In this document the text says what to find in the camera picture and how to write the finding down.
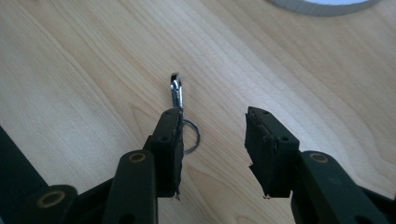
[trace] white object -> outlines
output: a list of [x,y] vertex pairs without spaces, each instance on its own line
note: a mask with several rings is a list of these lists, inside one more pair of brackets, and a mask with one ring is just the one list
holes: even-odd
[[310,16],[341,16],[363,10],[380,0],[271,0],[290,11]]

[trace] wooden table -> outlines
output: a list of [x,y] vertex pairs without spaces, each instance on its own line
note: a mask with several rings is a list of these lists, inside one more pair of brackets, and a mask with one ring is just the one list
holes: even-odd
[[50,185],[81,193],[142,148],[179,72],[202,143],[183,161],[181,201],[159,200],[160,223],[293,223],[290,200],[264,200],[248,169],[249,105],[394,197],[395,11],[391,0],[336,18],[262,0],[1,1],[0,124]]

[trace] screw hole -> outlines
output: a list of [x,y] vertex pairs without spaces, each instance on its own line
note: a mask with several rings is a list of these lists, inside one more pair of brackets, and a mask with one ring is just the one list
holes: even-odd
[[41,198],[38,199],[36,205],[39,208],[49,208],[60,203],[65,196],[66,195],[62,190],[50,191],[41,196]]
[[138,153],[131,155],[129,157],[129,160],[131,162],[140,162],[140,161],[143,161],[145,158],[146,158],[145,154],[138,152]]
[[326,162],[329,161],[329,159],[327,159],[326,156],[324,156],[324,155],[322,155],[320,153],[316,153],[316,152],[309,154],[309,157],[312,160],[320,162],[320,163],[326,163]]
[[373,224],[373,222],[367,217],[355,216],[355,221],[359,224]]
[[134,223],[134,215],[132,214],[125,214],[123,215],[120,220],[120,224],[133,224]]

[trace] table surface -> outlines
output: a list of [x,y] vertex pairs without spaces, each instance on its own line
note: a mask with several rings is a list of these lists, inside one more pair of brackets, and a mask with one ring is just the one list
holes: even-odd
[[248,169],[249,105],[394,197],[395,11],[391,0],[335,18],[262,0],[1,1],[0,124],[50,185],[81,193],[142,148],[179,72],[202,142],[183,161],[181,201],[159,200],[160,223],[293,223],[290,199],[264,200]]

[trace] key ring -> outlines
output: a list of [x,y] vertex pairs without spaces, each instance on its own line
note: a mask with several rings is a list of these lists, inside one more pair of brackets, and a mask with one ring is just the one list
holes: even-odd
[[183,118],[183,125],[187,124],[190,127],[192,127],[192,129],[195,131],[195,133],[197,134],[197,138],[195,141],[194,146],[192,146],[191,148],[184,150],[184,155],[188,155],[190,153],[192,153],[196,148],[198,148],[200,142],[201,142],[201,133],[199,132],[198,126],[188,120],[188,119],[184,119],[184,110],[183,110],[183,87],[181,86],[181,81],[180,81],[180,77],[178,75],[178,73],[174,73],[171,76],[171,93],[172,93],[172,104],[173,107],[180,107],[181,108],[181,117]]

